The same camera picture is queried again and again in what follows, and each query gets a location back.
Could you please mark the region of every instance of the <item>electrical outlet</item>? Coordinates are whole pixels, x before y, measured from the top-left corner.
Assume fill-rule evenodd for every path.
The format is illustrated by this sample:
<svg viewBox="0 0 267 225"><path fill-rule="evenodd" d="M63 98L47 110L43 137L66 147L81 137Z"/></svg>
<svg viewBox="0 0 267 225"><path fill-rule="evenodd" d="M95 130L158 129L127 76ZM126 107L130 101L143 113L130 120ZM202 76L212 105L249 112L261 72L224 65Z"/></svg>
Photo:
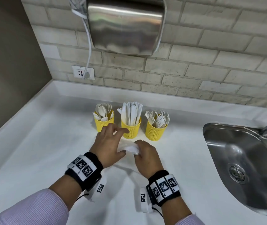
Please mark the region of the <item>electrical outlet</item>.
<svg viewBox="0 0 267 225"><path fill-rule="evenodd" d="M83 78L83 72L85 71L85 67L82 66L72 66L73 70L73 75L75 78ZM88 68L86 75L85 75L86 80L95 80L95 75L94 75L94 69L93 68Z"/></svg>

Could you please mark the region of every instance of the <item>left hand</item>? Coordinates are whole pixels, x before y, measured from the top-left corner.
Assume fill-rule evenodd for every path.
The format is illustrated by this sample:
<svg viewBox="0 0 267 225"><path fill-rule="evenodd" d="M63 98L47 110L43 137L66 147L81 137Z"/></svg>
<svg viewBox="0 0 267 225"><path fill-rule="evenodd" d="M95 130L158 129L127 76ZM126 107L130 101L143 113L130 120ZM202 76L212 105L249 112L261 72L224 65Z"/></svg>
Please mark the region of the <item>left hand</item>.
<svg viewBox="0 0 267 225"><path fill-rule="evenodd" d="M94 153L103 168L110 167L125 156L125 151L117 152L117 147L124 133L129 133L126 128L119 128L116 124L109 123L102 127L96 136L95 143L89 152Z"/></svg>

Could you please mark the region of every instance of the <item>sink overflow hole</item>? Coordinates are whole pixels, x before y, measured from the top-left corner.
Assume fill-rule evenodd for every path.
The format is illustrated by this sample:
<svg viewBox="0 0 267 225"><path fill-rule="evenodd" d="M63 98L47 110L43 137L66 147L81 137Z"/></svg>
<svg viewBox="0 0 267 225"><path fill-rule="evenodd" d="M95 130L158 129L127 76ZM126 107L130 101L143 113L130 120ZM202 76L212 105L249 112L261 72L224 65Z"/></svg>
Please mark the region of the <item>sink overflow hole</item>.
<svg viewBox="0 0 267 225"><path fill-rule="evenodd" d="M229 173L237 181L244 181L245 180L244 173L236 166L229 167Z"/></svg>

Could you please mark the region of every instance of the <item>yellow mesh cup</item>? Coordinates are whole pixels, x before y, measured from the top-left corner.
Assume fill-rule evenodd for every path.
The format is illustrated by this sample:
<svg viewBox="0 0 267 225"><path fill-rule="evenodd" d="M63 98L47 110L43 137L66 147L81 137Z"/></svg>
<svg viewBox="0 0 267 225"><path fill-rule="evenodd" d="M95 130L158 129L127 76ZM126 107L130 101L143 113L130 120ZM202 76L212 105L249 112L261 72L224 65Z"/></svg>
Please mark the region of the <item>yellow mesh cup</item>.
<svg viewBox="0 0 267 225"><path fill-rule="evenodd" d="M114 113L113 110L108 114L108 116L110 117L110 115L111 115L112 113ZM108 120L108 121L98 121L98 120L94 117L97 131L100 132L100 131L102 130L102 127L103 127L103 126L107 126L109 123L114 123L114 119L115 119L115 113L114 113L113 118L112 118L111 120Z"/></svg>
<svg viewBox="0 0 267 225"><path fill-rule="evenodd" d="M158 129L158 128L153 127L148 121L147 127L146 127L146 132L145 132L146 137L152 141L159 140L162 137L163 133L165 132L165 129L167 128L167 126L168 125L166 125L165 128Z"/></svg>
<svg viewBox="0 0 267 225"><path fill-rule="evenodd" d="M138 125L135 125L135 126L128 126L128 125L125 125L125 124L121 121L121 126L122 126L122 128L127 128L127 129L129 130L129 133L124 133L123 136L124 136L126 139L133 139L133 138L135 138L135 137L138 135L141 121L142 121L142 118L140 117L139 124L138 124Z"/></svg>

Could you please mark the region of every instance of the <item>sleeve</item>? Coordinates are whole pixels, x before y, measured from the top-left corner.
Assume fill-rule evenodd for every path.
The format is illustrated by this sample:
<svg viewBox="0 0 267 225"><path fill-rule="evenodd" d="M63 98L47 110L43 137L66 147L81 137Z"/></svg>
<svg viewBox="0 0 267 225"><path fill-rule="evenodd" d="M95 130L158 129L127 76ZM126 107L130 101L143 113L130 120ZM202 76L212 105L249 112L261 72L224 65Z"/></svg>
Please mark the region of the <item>sleeve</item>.
<svg viewBox="0 0 267 225"><path fill-rule="evenodd" d="M189 215L175 225L205 225L196 215Z"/></svg>
<svg viewBox="0 0 267 225"><path fill-rule="evenodd" d="M63 200L43 189L0 213L0 225L65 225L69 216Z"/></svg>

